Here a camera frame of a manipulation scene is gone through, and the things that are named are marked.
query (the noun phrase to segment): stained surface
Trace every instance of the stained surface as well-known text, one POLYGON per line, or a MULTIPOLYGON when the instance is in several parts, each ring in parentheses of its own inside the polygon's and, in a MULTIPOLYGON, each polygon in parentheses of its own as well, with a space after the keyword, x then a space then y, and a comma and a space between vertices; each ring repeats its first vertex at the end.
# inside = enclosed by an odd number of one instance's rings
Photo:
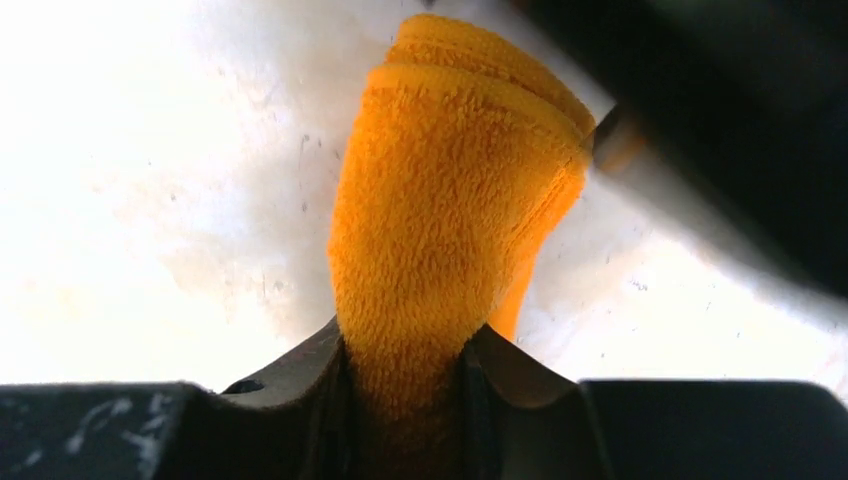
MULTIPOLYGON (((332 316, 345 140, 419 2, 0 8, 0 382, 223 388, 332 316)), ((497 1, 436 12, 536 55, 595 115, 612 106, 497 1)), ((541 253, 519 345, 572 378, 809 379, 848 399, 848 307, 660 220, 593 176, 541 253)))

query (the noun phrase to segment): orange towel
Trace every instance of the orange towel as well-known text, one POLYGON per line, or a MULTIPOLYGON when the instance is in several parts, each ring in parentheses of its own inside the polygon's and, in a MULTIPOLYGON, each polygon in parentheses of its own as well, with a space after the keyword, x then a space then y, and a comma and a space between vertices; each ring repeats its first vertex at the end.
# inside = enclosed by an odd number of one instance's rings
POLYGON ((497 35, 419 15, 368 77, 328 248, 359 399, 360 478, 458 478, 455 363, 512 339, 542 242, 574 204, 594 128, 497 35))

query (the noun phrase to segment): towel fold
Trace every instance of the towel fold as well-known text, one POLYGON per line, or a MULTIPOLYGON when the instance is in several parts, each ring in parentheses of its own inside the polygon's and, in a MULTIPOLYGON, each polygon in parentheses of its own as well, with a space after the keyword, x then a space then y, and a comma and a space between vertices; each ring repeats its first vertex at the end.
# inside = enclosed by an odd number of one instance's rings
POLYGON ((458 478, 456 360, 485 323, 512 339, 534 260, 574 204, 594 128, 543 65, 433 15, 367 81, 328 256, 358 397, 359 478, 458 478))

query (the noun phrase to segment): towel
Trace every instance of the towel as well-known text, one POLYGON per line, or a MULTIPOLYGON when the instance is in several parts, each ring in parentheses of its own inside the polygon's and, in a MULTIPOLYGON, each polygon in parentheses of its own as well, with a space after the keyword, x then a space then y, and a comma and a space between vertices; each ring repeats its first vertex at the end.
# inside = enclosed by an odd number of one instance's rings
POLYGON ((328 257, 357 397, 354 474, 460 478, 457 359, 512 339, 535 257, 574 204, 595 126, 494 33, 418 15, 370 72, 328 257))

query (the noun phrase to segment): orange object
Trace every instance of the orange object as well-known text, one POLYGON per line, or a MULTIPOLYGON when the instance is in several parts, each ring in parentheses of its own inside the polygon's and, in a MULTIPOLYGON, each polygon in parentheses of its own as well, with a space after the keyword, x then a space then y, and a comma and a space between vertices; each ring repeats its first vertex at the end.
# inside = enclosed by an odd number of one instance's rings
POLYGON ((546 236, 589 164, 588 110, 495 34, 420 15, 369 77, 328 247, 359 399, 360 478, 457 478, 455 363, 512 339, 546 236))

